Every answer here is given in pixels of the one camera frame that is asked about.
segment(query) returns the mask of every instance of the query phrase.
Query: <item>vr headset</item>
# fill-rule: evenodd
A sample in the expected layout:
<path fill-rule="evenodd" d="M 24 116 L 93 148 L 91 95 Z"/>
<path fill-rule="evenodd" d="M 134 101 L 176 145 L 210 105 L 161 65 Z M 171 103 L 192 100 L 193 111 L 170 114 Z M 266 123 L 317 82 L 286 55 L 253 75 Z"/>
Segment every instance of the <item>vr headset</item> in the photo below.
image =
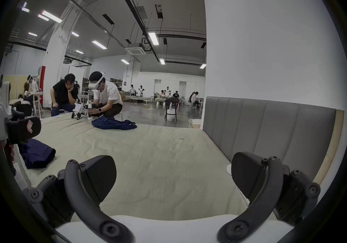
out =
<path fill-rule="evenodd" d="M 105 77 L 105 73 L 103 73 L 101 71 L 100 71 L 100 73 L 102 74 L 102 76 L 101 76 L 101 78 L 97 82 L 89 81 L 89 84 L 88 84 L 88 88 L 89 89 L 100 89 L 100 87 L 101 87 L 101 80 L 102 80 L 102 78 Z"/>

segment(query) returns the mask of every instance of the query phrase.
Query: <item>man in black t-shirt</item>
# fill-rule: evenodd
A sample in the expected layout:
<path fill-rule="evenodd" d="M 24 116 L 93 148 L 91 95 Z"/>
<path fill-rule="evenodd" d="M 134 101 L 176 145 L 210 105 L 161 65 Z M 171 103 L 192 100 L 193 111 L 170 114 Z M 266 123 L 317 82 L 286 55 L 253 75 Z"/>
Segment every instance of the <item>man in black t-shirt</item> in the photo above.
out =
<path fill-rule="evenodd" d="M 175 97 L 175 98 L 179 98 L 178 91 L 176 91 L 172 96 Z"/>
<path fill-rule="evenodd" d="M 67 74 L 64 80 L 60 80 L 51 88 L 52 111 L 51 116 L 59 115 L 59 110 L 63 109 L 72 112 L 75 108 L 78 89 L 74 87 L 75 76 Z"/>

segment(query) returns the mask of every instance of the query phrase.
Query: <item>beige bed sheet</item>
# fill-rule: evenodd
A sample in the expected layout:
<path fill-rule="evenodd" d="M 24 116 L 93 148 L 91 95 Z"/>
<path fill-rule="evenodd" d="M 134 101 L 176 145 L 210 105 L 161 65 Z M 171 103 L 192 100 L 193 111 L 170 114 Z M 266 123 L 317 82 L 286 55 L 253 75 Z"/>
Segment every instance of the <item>beige bed sheet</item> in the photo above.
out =
<path fill-rule="evenodd" d="M 229 161 L 199 129 L 138 124 L 134 130 L 101 130 L 70 114 L 42 120 L 36 139 L 56 149 L 46 169 L 28 170 L 32 186 L 57 175 L 69 159 L 96 155 L 115 160 L 117 179 L 101 203 L 104 213 L 158 220 L 188 220 L 246 210 Z"/>

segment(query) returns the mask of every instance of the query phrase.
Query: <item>person wearing vr headset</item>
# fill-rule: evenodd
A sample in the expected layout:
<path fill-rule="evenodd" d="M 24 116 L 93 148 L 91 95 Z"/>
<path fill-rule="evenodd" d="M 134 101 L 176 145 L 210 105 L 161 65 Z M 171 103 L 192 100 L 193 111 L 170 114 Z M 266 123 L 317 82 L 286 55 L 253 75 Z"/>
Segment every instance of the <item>person wearing vr headset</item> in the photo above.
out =
<path fill-rule="evenodd" d="M 60 80 L 51 88 L 52 111 L 51 116 L 59 115 L 59 110 L 72 112 L 78 95 L 78 89 L 74 86 L 75 76 L 67 74 L 64 80 Z"/>
<path fill-rule="evenodd" d="M 94 92 L 93 103 L 97 107 L 88 110 L 90 115 L 111 118 L 120 113 L 123 102 L 119 91 L 114 83 L 106 81 L 104 73 L 95 71 L 90 74 L 88 87 Z"/>

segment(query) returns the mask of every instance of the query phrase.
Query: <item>folded navy cloth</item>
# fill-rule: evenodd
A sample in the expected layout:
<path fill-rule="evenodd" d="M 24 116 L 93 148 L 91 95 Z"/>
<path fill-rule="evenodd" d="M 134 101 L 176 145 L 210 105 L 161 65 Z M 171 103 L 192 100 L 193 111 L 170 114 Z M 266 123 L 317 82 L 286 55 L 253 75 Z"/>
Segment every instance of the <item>folded navy cloth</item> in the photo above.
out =
<path fill-rule="evenodd" d="M 45 168 L 55 156 L 55 149 L 35 139 L 18 144 L 18 148 L 28 169 Z"/>
<path fill-rule="evenodd" d="M 115 120 L 115 118 L 111 117 L 107 119 L 104 116 L 92 121 L 93 126 L 100 129 L 121 129 L 121 130 L 129 130 L 137 128 L 135 122 L 130 120 L 119 121 Z"/>

